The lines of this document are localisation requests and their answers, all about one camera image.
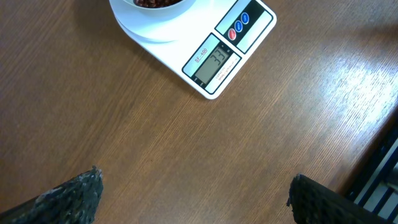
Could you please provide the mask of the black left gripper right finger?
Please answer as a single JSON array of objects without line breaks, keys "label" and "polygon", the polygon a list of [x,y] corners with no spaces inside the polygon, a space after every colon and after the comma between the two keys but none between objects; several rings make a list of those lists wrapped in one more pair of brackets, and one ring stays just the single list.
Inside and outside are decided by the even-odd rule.
[{"label": "black left gripper right finger", "polygon": [[345,199],[305,175],[290,183],[287,206],[298,224],[388,224],[389,222]]}]

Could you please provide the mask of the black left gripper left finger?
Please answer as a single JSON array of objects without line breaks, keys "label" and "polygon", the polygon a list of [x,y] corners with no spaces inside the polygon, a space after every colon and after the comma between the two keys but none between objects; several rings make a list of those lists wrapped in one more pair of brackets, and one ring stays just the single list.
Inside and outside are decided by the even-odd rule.
[{"label": "black left gripper left finger", "polygon": [[1,224],[89,224],[103,192],[103,175],[92,167],[80,175],[1,213]]}]

